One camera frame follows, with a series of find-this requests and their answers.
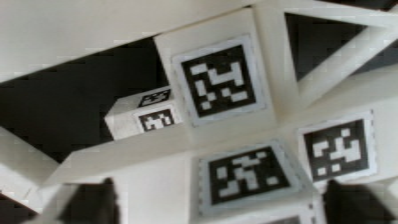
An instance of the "black square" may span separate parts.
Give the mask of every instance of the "black square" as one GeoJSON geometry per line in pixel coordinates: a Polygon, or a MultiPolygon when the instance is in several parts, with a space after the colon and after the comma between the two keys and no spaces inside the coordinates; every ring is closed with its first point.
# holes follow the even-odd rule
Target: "black square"
{"type": "Polygon", "coordinates": [[[244,45],[182,63],[198,116],[257,103],[244,45]]]}
{"type": "Polygon", "coordinates": [[[301,224],[301,218],[299,217],[294,217],[294,218],[289,218],[285,220],[280,220],[269,224],[301,224]]]}
{"type": "Polygon", "coordinates": [[[290,187],[273,147],[210,162],[212,205],[290,187]]]}
{"type": "Polygon", "coordinates": [[[164,90],[146,96],[143,96],[139,107],[146,107],[155,103],[168,101],[171,98],[171,90],[164,90]]]}
{"type": "Polygon", "coordinates": [[[365,120],[305,135],[313,180],[328,180],[370,168],[365,120]]]}
{"type": "Polygon", "coordinates": [[[139,116],[139,119],[141,119],[143,129],[146,132],[175,125],[171,109],[161,110],[139,116]]]}

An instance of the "white frame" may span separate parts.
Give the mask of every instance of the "white frame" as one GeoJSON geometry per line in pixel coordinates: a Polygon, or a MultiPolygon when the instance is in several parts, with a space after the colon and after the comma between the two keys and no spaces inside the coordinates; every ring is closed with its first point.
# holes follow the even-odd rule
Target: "white frame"
{"type": "Polygon", "coordinates": [[[230,117],[239,116],[241,114],[246,114],[248,112],[255,112],[260,109],[267,108],[267,100],[265,100],[265,92],[262,89],[262,78],[260,78],[260,72],[258,72],[258,61],[257,56],[255,56],[255,50],[253,50],[253,43],[251,43],[251,34],[239,36],[234,39],[225,40],[223,42],[209,45],[207,47],[196,49],[194,51],[177,55],[173,57],[173,64],[175,64],[175,69],[177,69],[177,75],[178,75],[178,80],[180,80],[180,86],[184,90],[184,98],[187,102],[187,109],[189,109],[189,114],[193,117],[193,125],[194,127],[205,125],[210,122],[216,122],[230,117]],[[249,77],[251,77],[251,83],[253,83],[253,91],[255,91],[255,96],[257,96],[257,103],[235,108],[214,115],[209,115],[205,117],[200,117],[198,115],[198,110],[196,110],[196,105],[194,105],[194,99],[193,99],[193,94],[189,88],[184,86],[187,85],[187,78],[186,78],[186,72],[184,72],[184,67],[182,63],[186,61],[191,61],[193,59],[218,53],[219,51],[230,49],[232,47],[244,46],[244,52],[246,52],[246,61],[248,61],[248,69],[249,69],[249,77]]]}
{"type": "MultiPolygon", "coordinates": [[[[349,116],[344,116],[340,118],[335,118],[322,123],[312,125],[310,127],[305,127],[299,129],[299,158],[303,161],[305,170],[310,176],[310,179],[313,180],[313,173],[310,168],[310,159],[308,159],[308,150],[306,150],[306,141],[305,141],[305,135],[308,133],[313,133],[315,131],[328,129],[342,124],[347,124],[349,122],[363,120],[365,121],[365,137],[367,137],[367,150],[369,150],[369,162],[370,162],[370,168],[367,170],[361,170],[354,173],[347,173],[342,176],[337,176],[331,179],[337,179],[338,182],[345,183],[347,181],[360,179],[374,174],[377,174],[379,166],[377,166],[377,152],[376,152],[376,130],[374,130],[374,112],[367,111],[363,113],[353,114],[349,116]]],[[[315,186],[319,189],[326,188],[328,181],[322,180],[315,182],[315,186]]]]}
{"type": "Polygon", "coordinates": [[[398,39],[395,25],[398,24],[398,9],[383,12],[317,0],[267,0],[255,4],[255,10],[264,35],[274,102],[280,112],[290,114],[315,103],[398,39]],[[369,26],[299,82],[285,13],[369,26]]]}
{"type": "Polygon", "coordinates": [[[289,157],[289,153],[283,150],[283,146],[280,144],[278,140],[273,140],[269,143],[258,143],[244,148],[241,148],[235,151],[225,152],[223,154],[218,154],[207,158],[203,158],[200,160],[200,176],[202,176],[202,180],[200,180],[200,198],[202,198],[202,205],[200,205],[200,211],[202,214],[207,215],[214,215],[219,212],[226,211],[226,209],[234,209],[234,208],[244,208],[248,205],[251,205],[255,202],[253,201],[267,201],[267,200],[274,200],[281,197],[290,196],[294,193],[297,193],[303,189],[303,183],[301,183],[301,179],[299,179],[299,173],[296,171],[294,168],[294,164],[290,163],[290,157],[289,157]],[[278,161],[280,161],[280,165],[287,174],[287,179],[290,182],[290,187],[287,187],[285,189],[280,189],[273,192],[267,192],[264,194],[253,195],[246,198],[237,199],[232,202],[221,203],[219,205],[212,205],[212,194],[210,194],[210,169],[209,169],[209,163],[244,152],[251,152],[253,150],[264,148],[264,147],[271,147],[276,157],[278,157],[278,161]]]}

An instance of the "white structure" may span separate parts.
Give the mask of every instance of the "white structure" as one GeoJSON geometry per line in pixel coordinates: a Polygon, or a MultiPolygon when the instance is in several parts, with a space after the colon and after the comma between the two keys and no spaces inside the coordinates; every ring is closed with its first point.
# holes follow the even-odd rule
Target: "white structure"
{"type": "MultiPolygon", "coordinates": [[[[54,3],[43,1],[47,7],[35,12],[31,5],[20,5],[11,0],[6,2],[10,7],[0,9],[3,15],[10,16],[10,20],[0,21],[0,27],[8,29],[0,37],[3,80],[159,35],[157,45],[186,119],[182,125],[72,154],[43,184],[43,205],[63,183],[102,182],[106,177],[113,177],[120,186],[123,224],[196,222],[198,158],[280,138],[310,170],[312,163],[299,151],[303,128],[308,130],[331,121],[349,125],[354,121],[345,122],[345,119],[367,111],[374,114],[372,157],[377,169],[367,176],[361,175],[347,181],[385,183],[388,178],[398,176],[398,66],[351,77],[356,69],[398,39],[395,10],[383,12],[317,0],[155,0],[118,3],[75,0],[54,3]],[[369,26],[301,82],[296,79],[287,12],[369,26]],[[26,24],[19,23],[22,13],[26,24]],[[65,35],[56,38],[59,27],[65,35]],[[182,60],[173,58],[207,46],[219,46],[219,42],[246,34],[251,35],[257,46],[253,54],[258,56],[260,86],[269,107],[260,107],[251,113],[196,127],[191,122],[182,80],[175,76],[175,62],[182,60]]],[[[360,136],[354,136],[354,142],[361,142],[360,136]]],[[[365,158],[369,157],[363,154],[354,155],[354,161],[365,158]]],[[[342,166],[331,168],[337,173],[344,170],[344,165],[351,166],[349,162],[351,159],[347,163],[342,162],[342,166]]],[[[356,176],[356,169],[347,172],[356,176]]],[[[392,186],[385,189],[397,196],[397,185],[392,186]]],[[[200,222],[274,222],[276,219],[260,218],[262,209],[262,206],[253,205],[248,210],[234,211],[226,217],[202,219],[200,222]]]]}
{"type": "Polygon", "coordinates": [[[118,99],[106,122],[116,140],[182,123],[171,87],[118,99]]]}

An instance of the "white surface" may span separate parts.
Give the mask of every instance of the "white surface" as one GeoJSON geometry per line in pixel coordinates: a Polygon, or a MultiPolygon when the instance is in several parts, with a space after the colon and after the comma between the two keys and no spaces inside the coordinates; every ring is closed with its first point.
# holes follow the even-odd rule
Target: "white surface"
{"type": "Polygon", "coordinates": [[[388,13],[321,1],[269,0],[255,5],[255,11],[276,110],[278,114],[287,115],[315,103],[397,40],[397,9],[388,13]],[[370,26],[301,82],[296,78],[285,13],[370,26]]]}
{"type": "Polygon", "coordinates": [[[257,0],[4,0],[0,81],[157,35],[257,0]]]}
{"type": "Polygon", "coordinates": [[[36,190],[59,163],[0,127],[0,191],[36,211],[43,205],[36,190]]]}
{"type": "Polygon", "coordinates": [[[210,145],[219,141],[226,141],[232,138],[237,138],[241,135],[257,133],[276,125],[276,115],[274,107],[269,93],[269,84],[267,84],[267,73],[264,65],[264,57],[260,52],[258,44],[258,32],[257,24],[253,18],[253,10],[242,9],[237,12],[223,15],[214,20],[193,25],[186,29],[180,29],[170,33],[164,33],[157,36],[157,46],[161,50],[161,57],[166,66],[170,83],[175,91],[178,109],[182,112],[184,120],[189,123],[189,102],[186,101],[186,91],[182,90],[182,82],[178,79],[177,68],[173,66],[175,56],[193,52],[207,46],[221,43],[223,41],[235,39],[244,34],[251,35],[253,41],[253,50],[257,58],[257,68],[260,74],[260,87],[264,88],[264,97],[267,102],[267,109],[253,113],[248,113],[241,116],[230,117],[200,127],[187,125],[187,130],[191,132],[193,141],[196,145],[210,145]]]}
{"type": "MultiPolygon", "coordinates": [[[[122,224],[189,223],[189,154],[189,152],[184,152],[170,156],[166,155],[161,159],[132,164],[118,170],[109,169],[109,171],[102,172],[98,175],[86,176],[82,179],[68,181],[70,183],[100,183],[107,177],[113,177],[122,224]]],[[[47,186],[42,190],[47,201],[50,201],[56,194],[54,190],[54,186],[47,186]]]]}

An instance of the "white panel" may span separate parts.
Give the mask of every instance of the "white panel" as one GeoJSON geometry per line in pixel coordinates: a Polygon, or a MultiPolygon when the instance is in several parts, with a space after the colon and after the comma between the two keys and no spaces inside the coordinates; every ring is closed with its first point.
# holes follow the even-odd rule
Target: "white panel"
{"type": "MultiPolygon", "coordinates": [[[[212,142],[228,140],[248,133],[257,133],[262,130],[267,130],[276,125],[276,115],[269,95],[267,74],[264,67],[264,57],[260,53],[253,10],[241,10],[239,12],[200,23],[186,29],[162,34],[155,38],[155,40],[177,96],[178,109],[184,115],[184,120],[196,144],[212,144],[212,142]],[[260,92],[255,92],[260,98],[258,102],[262,102],[264,99],[267,106],[265,109],[262,109],[264,106],[257,106],[257,108],[239,107],[232,110],[225,110],[226,112],[218,112],[212,115],[203,115],[202,119],[198,119],[198,114],[193,110],[194,100],[191,99],[189,95],[189,85],[186,83],[186,78],[182,75],[184,68],[178,66],[178,64],[180,62],[186,62],[186,60],[202,57],[209,53],[221,52],[226,48],[230,50],[232,47],[239,45],[244,45],[244,49],[251,50],[255,53],[249,53],[255,59],[253,68],[257,69],[257,75],[260,79],[255,83],[255,89],[258,86],[260,92]]],[[[202,70],[203,68],[198,67],[193,70],[194,73],[200,71],[198,69],[202,70]]]]}

